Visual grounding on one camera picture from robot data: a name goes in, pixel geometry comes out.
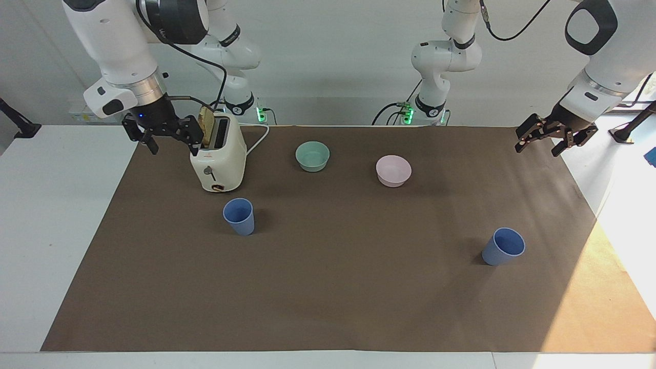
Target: white table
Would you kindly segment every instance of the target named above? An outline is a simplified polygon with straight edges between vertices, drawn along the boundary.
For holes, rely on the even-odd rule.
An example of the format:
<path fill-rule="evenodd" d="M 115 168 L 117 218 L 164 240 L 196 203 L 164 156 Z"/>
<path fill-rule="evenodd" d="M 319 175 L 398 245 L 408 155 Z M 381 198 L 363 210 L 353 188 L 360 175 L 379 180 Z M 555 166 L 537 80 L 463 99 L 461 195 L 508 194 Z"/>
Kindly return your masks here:
<path fill-rule="evenodd" d="M 610 169 L 603 171 L 602 177 L 590 179 L 587 167 L 590 164 L 586 163 L 590 163 L 590 158 L 594 157 L 591 152 L 609 145 L 608 140 L 597 142 L 596 145 L 568 152 L 565 160 L 593 209 L 597 210 L 605 199 L 606 206 L 612 204 L 612 210 L 624 218 L 626 209 L 617 199 L 614 200 L 613 192 L 608 191 L 613 182 L 613 166 L 599 163 L 602 168 Z M 0 352 L 5 353 L 0 354 L 0 368 L 173 368 L 190 363 L 198 368 L 546 369 L 560 368 L 564 363 L 595 368 L 610 367 L 604 365 L 613 363 L 616 365 L 612 367 L 642 369 L 654 368 L 656 365 L 654 355 L 605 357 L 355 351 L 36 353 L 41 348 L 134 148 L 135 144 L 127 139 L 122 127 L 44 126 L 34 139 L 16 140 L 0 156 Z M 637 146 L 629 149 L 611 147 L 609 150 L 624 153 L 621 157 L 610 155 L 609 160 L 635 162 L 641 180 L 651 180 L 648 176 L 652 172 L 645 171 L 636 161 L 636 153 L 640 151 Z M 621 177 L 621 181 L 615 176 L 615 187 L 618 187 L 618 183 L 636 180 L 630 173 L 625 174 L 629 177 Z M 610 195 L 600 196 L 602 190 L 604 194 Z M 652 204 L 646 200 L 640 203 L 640 206 Z M 613 239 L 613 224 L 620 221 L 617 217 L 600 213 L 600 221 L 616 248 L 617 243 L 622 244 L 619 237 Z M 622 226 L 631 226 L 625 223 L 621 223 Z M 641 238 L 649 235 L 647 230 L 651 229 L 633 229 L 635 237 L 642 240 L 643 246 L 652 240 Z M 634 245 L 627 248 L 636 251 Z M 651 278 L 653 271 L 642 270 L 641 264 L 636 262 L 641 259 L 639 257 L 628 259 L 633 260 L 634 274 L 643 278 L 636 280 L 634 277 L 639 289 L 642 286 L 641 292 L 647 288 L 651 290 L 651 281 L 656 280 Z"/>

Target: black cable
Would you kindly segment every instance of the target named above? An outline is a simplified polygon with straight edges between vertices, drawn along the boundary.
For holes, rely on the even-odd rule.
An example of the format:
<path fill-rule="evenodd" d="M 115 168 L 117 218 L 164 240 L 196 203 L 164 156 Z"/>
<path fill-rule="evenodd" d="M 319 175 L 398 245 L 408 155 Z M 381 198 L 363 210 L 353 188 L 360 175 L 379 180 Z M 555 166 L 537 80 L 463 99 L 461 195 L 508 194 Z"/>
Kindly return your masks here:
<path fill-rule="evenodd" d="M 390 117 L 387 118 L 387 123 L 385 123 L 385 125 L 390 125 L 390 121 L 392 120 L 392 117 L 393 117 L 393 116 L 396 116 L 397 119 L 398 119 L 398 118 L 399 118 L 399 115 L 401 115 L 401 113 L 399 113 L 399 112 L 391 113 L 391 114 L 390 114 Z"/>
<path fill-rule="evenodd" d="M 642 92 L 645 91 L 645 87 L 647 87 L 647 84 L 649 83 L 649 80 L 651 79 L 652 74 L 649 74 L 647 78 L 645 78 L 645 81 L 642 83 L 642 86 L 640 87 L 640 90 L 638 91 L 638 94 L 636 95 L 636 98 L 633 100 L 632 103 L 630 104 L 619 104 L 617 105 L 620 108 L 633 108 L 639 101 L 640 97 L 642 96 Z"/>
<path fill-rule="evenodd" d="M 19 132 L 14 136 L 15 139 L 30 139 L 41 128 L 41 124 L 35 124 L 18 110 L 12 108 L 2 98 L 0 98 L 0 112 L 6 115 L 19 129 Z"/>
<path fill-rule="evenodd" d="M 422 80 L 420 79 L 419 82 L 417 82 L 417 85 L 415 86 L 415 89 L 413 89 L 412 92 L 410 93 L 410 95 L 408 95 L 408 98 L 405 99 L 405 102 L 409 102 L 409 101 L 410 101 L 410 98 L 412 97 L 412 95 L 414 95 L 415 92 L 417 91 L 417 89 L 419 88 L 419 85 L 421 84 L 421 81 L 422 81 Z M 394 124 L 392 124 L 392 125 L 396 125 L 396 121 L 397 121 L 397 119 L 399 119 L 399 117 L 401 116 L 401 113 L 402 113 L 402 112 L 403 112 L 403 108 L 400 108 L 400 109 L 399 109 L 399 115 L 396 116 L 396 118 L 394 119 Z"/>
<path fill-rule="evenodd" d="M 540 7 L 540 9 L 531 18 L 531 20 L 526 24 L 526 26 L 524 26 L 516 35 L 514 35 L 512 37 L 507 37 L 507 38 L 497 36 L 494 33 L 494 31 L 492 30 L 492 27 L 490 26 L 490 21 L 489 21 L 489 15 L 487 13 L 487 7 L 485 6 L 485 1 L 484 0 L 480 0 L 481 14 L 483 15 L 483 21 L 485 22 L 485 27 L 487 28 L 487 31 L 490 33 L 490 35 L 492 35 L 492 37 L 494 37 L 495 39 L 498 39 L 499 41 L 510 41 L 510 40 L 513 40 L 513 39 L 519 37 L 524 31 L 526 31 L 526 29 L 531 25 L 531 23 L 533 23 L 533 21 L 538 17 L 538 15 L 540 15 L 540 13 L 542 13 L 544 8 L 546 8 L 546 6 L 549 4 L 549 2 L 551 2 L 551 0 L 546 0 L 544 2 L 544 4 Z"/>
<path fill-rule="evenodd" d="M 200 105 L 208 108 L 212 113 L 214 112 L 214 109 L 211 106 L 209 106 L 209 104 L 207 104 L 207 103 L 203 102 L 202 100 L 200 100 L 198 98 L 195 98 L 193 96 L 186 96 L 186 95 L 184 95 L 184 96 L 169 96 L 168 99 L 171 100 L 171 101 L 195 101 L 195 102 L 199 103 Z"/>
<path fill-rule="evenodd" d="M 639 105 L 649 105 L 649 104 L 651 104 L 652 102 L 654 102 L 654 100 L 652 100 L 652 101 L 636 101 L 636 104 L 639 104 Z"/>
<path fill-rule="evenodd" d="M 394 106 L 398 106 L 398 103 L 397 103 L 397 102 L 393 102 L 393 103 L 391 103 L 391 104 L 387 104 L 383 109 L 380 109 L 380 112 L 378 112 L 378 114 L 376 114 L 376 117 L 373 118 L 373 121 L 371 122 L 371 125 L 376 125 L 376 121 L 378 120 L 378 118 L 380 117 L 380 115 L 381 115 L 385 110 L 387 110 L 387 109 L 389 109 L 389 108 L 392 108 L 392 107 L 394 107 Z"/>
<path fill-rule="evenodd" d="M 278 119 L 276 119 L 276 112 L 275 112 L 273 109 L 271 109 L 271 108 L 264 108 L 264 109 L 262 109 L 262 111 L 263 111 L 263 112 L 271 112 L 271 113 L 273 113 L 273 115 L 274 115 L 274 124 L 275 124 L 275 125 L 278 125 Z"/>
<path fill-rule="evenodd" d="M 216 98 L 216 101 L 213 102 L 213 105 L 214 105 L 213 110 L 215 110 L 216 107 L 218 106 L 218 102 L 219 102 L 219 100 L 221 99 L 221 95 L 223 95 L 223 90 L 224 90 L 225 87 L 226 87 L 226 80 L 228 79 L 228 71 L 227 71 L 222 65 L 219 65 L 219 64 L 217 64 L 217 63 L 215 63 L 215 62 L 211 62 L 211 61 L 209 61 L 209 60 L 207 60 L 207 59 L 203 59 L 203 58 L 201 58 L 200 56 L 194 55 L 194 54 L 190 53 L 189 51 L 184 50 L 183 48 L 179 47 L 178 45 L 175 45 L 174 43 L 170 42 L 168 39 L 166 39 L 166 38 L 163 37 L 162 35 L 160 35 L 160 34 L 159 34 L 159 33 L 153 28 L 153 26 L 151 26 L 150 23 L 148 23 L 148 21 L 146 21 L 146 17 L 144 17 L 144 13 L 141 11 L 140 2 L 141 2 L 140 0 L 135 0 L 135 2 L 134 2 L 135 5 L 136 5 L 136 12 L 139 14 L 139 18 L 141 18 L 141 21 L 142 21 L 142 22 L 146 25 L 146 27 L 148 27 L 148 29 L 149 29 L 149 30 L 150 30 L 150 31 L 151 31 L 151 32 L 157 37 L 157 39 L 160 40 L 160 42 L 162 42 L 162 43 L 164 43 L 164 44 L 166 44 L 166 45 L 168 45 L 168 46 L 174 48 L 175 50 L 181 52 L 182 54 L 185 54 L 186 56 L 188 56 L 188 57 L 190 57 L 190 58 L 196 59 L 196 60 L 198 60 L 199 62 L 203 62 L 203 63 L 209 64 L 209 65 L 211 65 L 211 66 L 215 66 L 215 67 L 217 67 L 218 69 L 221 69 L 221 70 L 223 71 L 223 81 L 221 81 L 221 88 L 218 90 L 218 97 Z"/>

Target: led light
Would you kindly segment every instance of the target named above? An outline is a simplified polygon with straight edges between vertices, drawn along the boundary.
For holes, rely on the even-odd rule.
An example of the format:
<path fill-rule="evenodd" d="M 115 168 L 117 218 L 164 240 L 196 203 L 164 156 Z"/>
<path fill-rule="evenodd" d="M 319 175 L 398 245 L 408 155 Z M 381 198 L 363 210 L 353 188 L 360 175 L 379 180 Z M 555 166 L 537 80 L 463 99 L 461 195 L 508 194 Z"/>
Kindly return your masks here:
<path fill-rule="evenodd" d="M 255 110 L 257 111 L 257 120 L 260 121 L 260 123 L 262 123 L 263 121 L 266 121 L 266 114 L 264 114 L 264 112 L 262 112 L 262 109 L 257 107 L 257 108 L 255 108 Z"/>
<path fill-rule="evenodd" d="M 403 119 L 403 122 L 405 124 L 412 124 L 412 117 L 415 115 L 415 109 L 413 108 L 408 108 L 407 113 L 405 113 L 405 119 Z"/>
<path fill-rule="evenodd" d="M 444 110 L 440 119 L 440 125 L 449 125 L 449 119 L 451 119 L 451 111 L 449 109 Z"/>

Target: power cord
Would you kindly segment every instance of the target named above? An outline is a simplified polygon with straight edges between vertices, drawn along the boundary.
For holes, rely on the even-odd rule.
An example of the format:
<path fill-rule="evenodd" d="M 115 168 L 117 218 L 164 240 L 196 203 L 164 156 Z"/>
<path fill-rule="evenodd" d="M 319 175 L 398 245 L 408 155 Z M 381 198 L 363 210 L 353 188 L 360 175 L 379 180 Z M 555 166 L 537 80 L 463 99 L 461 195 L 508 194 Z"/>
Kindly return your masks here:
<path fill-rule="evenodd" d="M 271 108 L 264 108 L 264 109 L 262 109 L 262 111 L 263 111 L 263 112 L 271 112 L 271 113 L 273 113 L 273 115 L 274 115 L 274 124 L 275 124 L 275 125 L 278 125 L 278 119 L 276 119 L 276 112 L 275 112 L 273 109 L 271 109 Z"/>
<path fill-rule="evenodd" d="M 186 56 L 188 56 L 190 58 L 196 59 L 200 62 L 209 64 L 211 66 L 215 66 L 218 69 L 221 69 L 221 71 L 223 71 L 223 81 L 221 81 L 221 88 L 218 90 L 218 96 L 217 96 L 216 100 L 212 103 L 212 105 L 214 106 L 214 110 L 216 110 L 216 107 L 218 106 L 219 100 L 221 99 L 221 95 L 223 95 L 223 90 L 226 87 L 226 80 L 228 79 L 228 71 L 222 65 L 219 65 L 215 62 L 211 62 L 207 59 L 203 59 L 200 56 L 194 55 L 194 54 L 190 53 L 189 51 L 184 50 L 183 48 L 179 47 L 178 45 L 175 45 L 174 43 L 170 42 L 166 37 L 163 37 L 162 35 L 160 35 L 159 32 L 157 32 L 153 28 L 153 26 L 151 26 L 150 23 L 148 23 L 148 21 L 146 20 L 146 17 L 144 17 L 144 13 L 141 11 L 141 5 L 140 5 L 141 1 L 140 0 L 135 0 L 134 3 L 136 5 L 136 12 L 139 14 L 139 18 L 141 18 L 141 21 L 157 37 L 157 39 L 160 40 L 160 42 L 174 48 L 175 50 L 181 52 L 182 54 L 185 54 Z"/>
<path fill-rule="evenodd" d="M 651 104 L 652 102 L 654 102 L 654 100 L 651 100 L 651 101 L 636 101 L 636 104 L 640 104 L 640 105 L 649 105 L 649 104 Z"/>
<path fill-rule="evenodd" d="M 487 28 L 487 31 L 490 33 L 490 35 L 492 35 L 492 37 L 494 37 L 495 39 L 498 39 L 499 41 L 511 41 L 511 40 L 519 37 L 524 31 L 526 31 L 526 29 L 531 25 L 531 23 L 533 23 L 533 21 L 538 17 L 538 15 L 540 15 L 540 13 L 542 13 L 544 8 L 546 8 L 546 6 L 549 4 L 549 2 L 551 2 L 551 0 L 546 0 L 544 2 L 544 4 L 540 7 L 540 9 L 531 18 L 531 20 L 526 24 L 526 26 L 524 26 L 516 35 L 514 35 L 512 37 L 507 37 L 507 38 L 497 36 L 494 33 L 494 31 L 492 30 L 492 26 L 490 25 L 489 14 L 487 13 L 487 7 L 485 6 L 485 1 L 484 0 L 480 0 L 481 14 L 483 16 L 483 21 L 485 22 L 485 27 Z"/>
<path fill-rule="evenodd" d="M 417 85 L 415 86 L 415 89 L 413 89 L 412 92 L 410 93 L 410 95 L 408 95 L 408 98 L 405 99 L 405 102 L 410 102 L 410 98 L 412 98 L 412 95 L 414 95 L 415 92 L 417 92 L 417 89 L 419 88 L 419 85 L 421 85 L 421 81 L 422 81 L 422 79 L 420 79 L 419 82 L 417 82 Z M 399 114 L 394 119 L 394 124 L 392 124 L 392 125 L 396 125 L 396 121 L 399 119 L 402 112 L 403 112 L 403 108 L 400 108 L 399 109 Z"/>
<path fill-rule="evenodd" d="M 402 107 L 403 104 L 400 104 L 400 103 L 398 103 L 398 102 L 393 102 L 393 103 L 391 103 L 391 104 L 387 104 L 383 109 L 380 109 L 380 112 L 378 112 L 378 114 L 376 114 L 376 117 L 373 118 L 373 121 L 371 122 L 371 125 L 376 125 L 376 121 L 378 120 L 378 118 L 380 117 L 380 115 L 381 115 L 385 110 L 387 110 L 387 109 L 389 109 L 389 108 L 393 108 L 393 107 L 395 107 L 395 106 Z"/>
<path fill-rule="evenodd" d="M 255 149 L 257 147 L 257 145 L 259 145 L 260 142 L 262 142 L 269 135 L 269 131 L 271 130 L 271 127 L 269 127 L 266 124 L 240 123 L 239 125 L 246 125 L 248 127 L 265 127 L 266 128 L 266 132 L 264 132 L 264 134 L 260 137 L 260 139 L 257 140 L 257 142 L 254 143 L 254 145 L 252 145 L 251 148 L 248 149 L 248 151 L 246 151 L 246 156 L 248 156 L 251 153 L 251 151 L 253 151 L 253 149 Z"/>
<path fill-rule="evenodd" d="M 200 100 L 198 98 L 195 98 L 195 97 L 192 97 L 192 96 L 169 96 L 168 99 L 171 100 L 171 101 L 176 101 L 176 100 L 177 101 L 195 101 L 195 102 L 199 103 L 200 105 L 208 108 L 212 113 L 215 111 L 211 106 L 209 106 L 209 104 L 206 104 L 202 100 Z"/>
<path fill-rule="evenodd" d="M 653 73 L 649 74 L 647 76 L 647 78 L 645 78 L 645 81 L 642 83 L 642 86 L 640 87 L 640 90 L 638 91 L 638 94 L 636 95 L 636 98 L 633 100 L 632 103 L 630 103 L 630 104 L 619 104 L 617 106 L 619 108 L 633 108 L 637 103 L 639 103 L 640 102 L 640 97 L 642 96 L 643 91 L 645 91 L 645 87 L 647 87 L 647 84 L 649 83 L 649 80 L 651 79 L 652 75 L 653 75 Z"/>
<path fill-rule="evenodd" d="M 391 113 L 391 114 L 390 114 L 390 117 L 387 118 L 387 123 L 385 123 L 385 125 L 390 125 L 390 121 L 392 120 L 392 117 L 393 117 L 393 116 L 396 116 L 396 118 L 398 119 L 398 118 L 399 118 L 399 115 L 401 115 L 401 113 L 399 113 L 399 112 Z"/>

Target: blue object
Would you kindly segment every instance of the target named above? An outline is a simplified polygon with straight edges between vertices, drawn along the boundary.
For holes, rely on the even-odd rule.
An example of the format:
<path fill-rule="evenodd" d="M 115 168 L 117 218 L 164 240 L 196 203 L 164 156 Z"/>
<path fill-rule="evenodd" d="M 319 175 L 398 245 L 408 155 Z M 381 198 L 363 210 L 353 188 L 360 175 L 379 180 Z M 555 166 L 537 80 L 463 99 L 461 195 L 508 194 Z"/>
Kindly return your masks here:
<path fill-rule="evenodd" d="M 223 207 L 223 218 L 241 236 L 248 236 L 255 230 L 253 205 L 245 198 L 230 200 Z"/>
<path fill-rule="evenodd" d="M 483 250 L 483 260 L 496 267 L 523 254 L 524 250 L 526 244 L 519 233 L 510 228 L 499 228 Z"/>
<path fill-rule="evenodd" d="M 651 164 L 652 167 L 656 167 L 656 147 L 645 154 L 645 159 L 647 159 L 647 163 Z"/>

